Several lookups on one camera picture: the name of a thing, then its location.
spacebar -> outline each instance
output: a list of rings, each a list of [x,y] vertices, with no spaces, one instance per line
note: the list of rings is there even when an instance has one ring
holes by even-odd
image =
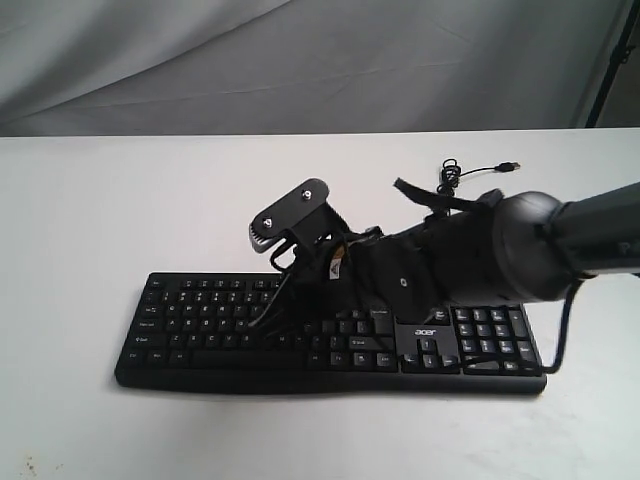
[[[218,352],[200,350],[193,353],[194,368],[238,368],[250,370],[301,370],[302,352]]]

white backdrop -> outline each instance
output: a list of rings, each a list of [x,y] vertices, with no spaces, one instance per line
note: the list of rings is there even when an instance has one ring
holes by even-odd
[[[0,0],[0,134],[579,124],[628,0]]]

white tabletop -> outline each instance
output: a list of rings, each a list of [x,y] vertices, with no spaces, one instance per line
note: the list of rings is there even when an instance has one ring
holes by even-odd
[[[253,216],[309,177],[359,230],[425,211],[392,188],[518,161],[500,187],[574,200],[640,179],[640,129],[0,139],[0,478],[637,478],[640,281],[588,282],[539,397],[247,398],[120,388],[151,271],[269,271]],[[545,359],[559,304],[529,308]]]

keyboard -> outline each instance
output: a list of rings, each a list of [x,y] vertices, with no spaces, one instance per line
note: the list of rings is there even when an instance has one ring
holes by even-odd
[[[223,394],[541,392],[522,306],[443,306],[423,325],[384,305],[256,335],[277,274],[152,273],[115,368],[125,387]],[[462,359],[497,360],[459,368]]]

acer logo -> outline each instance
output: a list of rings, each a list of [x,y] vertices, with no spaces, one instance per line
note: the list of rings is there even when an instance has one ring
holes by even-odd
[[[414,335],[427,335],[427,336],[431,336],[431,335],[435,335],[437,332],[437,330],[416,330],[415,332],[413,332]]]

